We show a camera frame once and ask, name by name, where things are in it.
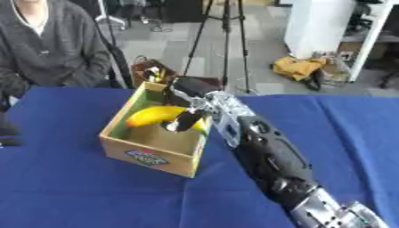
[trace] robotic arm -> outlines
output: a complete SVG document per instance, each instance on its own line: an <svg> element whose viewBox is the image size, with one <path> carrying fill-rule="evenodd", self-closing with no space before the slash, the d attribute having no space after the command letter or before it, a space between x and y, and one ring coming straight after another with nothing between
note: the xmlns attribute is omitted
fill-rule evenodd
<svg viewBox="0 0 399 228"><path fill-rule="evenodd" d="M265 196L281 205L298 228L388 227L359 202L340 206L314 180L312 166L281 131L232 94L195 78L178 77L164 95L166 102L189 103L176 120L163 123L166 130L182 132L204 115L212 116L248 176Z"/></svg>

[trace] white cabinet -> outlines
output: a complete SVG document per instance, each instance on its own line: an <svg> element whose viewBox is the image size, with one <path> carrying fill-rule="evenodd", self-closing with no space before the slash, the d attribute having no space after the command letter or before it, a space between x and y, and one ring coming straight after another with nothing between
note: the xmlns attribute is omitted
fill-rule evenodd
<svg viewBox="0 0 399 228"><path fill-rule="evenodd" d="M285 36L291 53L305 59L337 51L354 6L355 0L295 0Z"/></svg>

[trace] yellow banana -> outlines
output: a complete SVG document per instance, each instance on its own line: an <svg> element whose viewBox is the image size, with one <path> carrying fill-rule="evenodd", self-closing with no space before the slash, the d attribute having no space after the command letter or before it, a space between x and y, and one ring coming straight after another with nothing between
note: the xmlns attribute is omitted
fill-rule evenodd
<svg viewBox="0 0 399 228"><path fill-rule="evenodd" d="M153 106L144 110L139 110L127 119L126 125L130 127L145 126L155 124L161 121L172 121L177 118L186 108L177 106ZM193 129L207 134L207 127L204 119L197 121Z"/></svg>

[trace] desk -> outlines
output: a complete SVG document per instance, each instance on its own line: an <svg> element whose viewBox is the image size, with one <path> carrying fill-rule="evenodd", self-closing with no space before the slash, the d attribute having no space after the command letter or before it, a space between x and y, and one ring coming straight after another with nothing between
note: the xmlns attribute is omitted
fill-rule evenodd
<svg viewBox="0 0 399 228"><path fill-rule="evenodd" d="M354 63L354 66L352 67L352 72L350 77L351 81L354 82L360 76L360 73L369 57L372 47L378 41L379 34L382 28L384 28L389 13L391 13L394 5L396 4L399 4L399 0L386 0L385 3L383 4L379 16L377 17L376 20L374 20L369 35L364 41L362 49L359 52L359 55Z"/></svg>
<svg viewBox="0 0 399 228"><path fill-rule="evenodd" d="M34 88L7 112L26 145L0 150L0 227L293 228L215 130L194 179L106 158L97 135L130 95ZM399 227L399 100L242 100L287 135L339 201L366 203Z"/></svg>

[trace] tripod leg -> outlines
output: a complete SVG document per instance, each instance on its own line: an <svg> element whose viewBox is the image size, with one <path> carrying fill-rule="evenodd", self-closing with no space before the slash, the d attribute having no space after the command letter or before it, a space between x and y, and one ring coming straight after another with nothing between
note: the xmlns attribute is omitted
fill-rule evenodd
<svg viewBox="0 0 399 228"><path fill-rule="evenodd" d="M224 70L222 77L222 88L223 90L226 88L228 84L228 70L229 70L229 49L230 49L230 32L232 28L230 27L230 0L224 0L224 15L222 18L223 21L223 30L225 33L225 42L224 42Z"/></svg>
<svg viewBox="0 0 399 228"><path fill-rule="evenodd" d="M245 73L245 89L246 93L250 93L249 89L249 73L248 73L248 49L247 49L247 39L245 37L245 15L242 0L239 1L239 19L240 19L240 28L241 28L241 42L242 42L242 56L244 59L244 73Z"/></svg>
<svg viewBox="0 0 399 228"><path fill-rule="evenodd" d="M207 9L206 9L205 15L204 15L204 20L201 22L201 25L199 26L199 30L198 30L197 37L195 38L194 46L192 47L191 52L189 54L189 60L187 61L187 65L186 65L184 73L183 73L184 76L186 76L187 72L189 71L192 57L194 57L195 51L197 50L198 43L199 43L200 37L202 35L202 31L204 30L205 23L207 22L207 19L209 18L210 9L211 9L213 3L214 3L214 0L209 0L209 2L208 2L208 6L207 6Z"/></svg>

